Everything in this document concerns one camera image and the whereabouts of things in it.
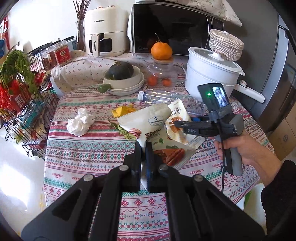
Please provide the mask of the dark sleeved right forearm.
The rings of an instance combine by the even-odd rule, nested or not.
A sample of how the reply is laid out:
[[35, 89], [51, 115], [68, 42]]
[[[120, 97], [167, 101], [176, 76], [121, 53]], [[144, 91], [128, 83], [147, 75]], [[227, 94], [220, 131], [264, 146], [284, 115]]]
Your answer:
[[261, 193], [267, 240], [295, 240], [295, 163], [286, 160]]

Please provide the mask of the person's right hand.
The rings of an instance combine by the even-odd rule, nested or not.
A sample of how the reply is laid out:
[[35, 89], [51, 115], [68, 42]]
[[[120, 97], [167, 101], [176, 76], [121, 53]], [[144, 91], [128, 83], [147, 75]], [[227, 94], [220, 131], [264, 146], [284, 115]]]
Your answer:
[[282, 166], [282, 162], [273, 152], [246, 132], [222, 143], [214, 141], [214, 146], [220, 159], [223, 159], [223, 151], [236, 148], [241, 155], [243, 164], [250, 165], [257, 171], [264, 186], [268, 186], [274, 180]]

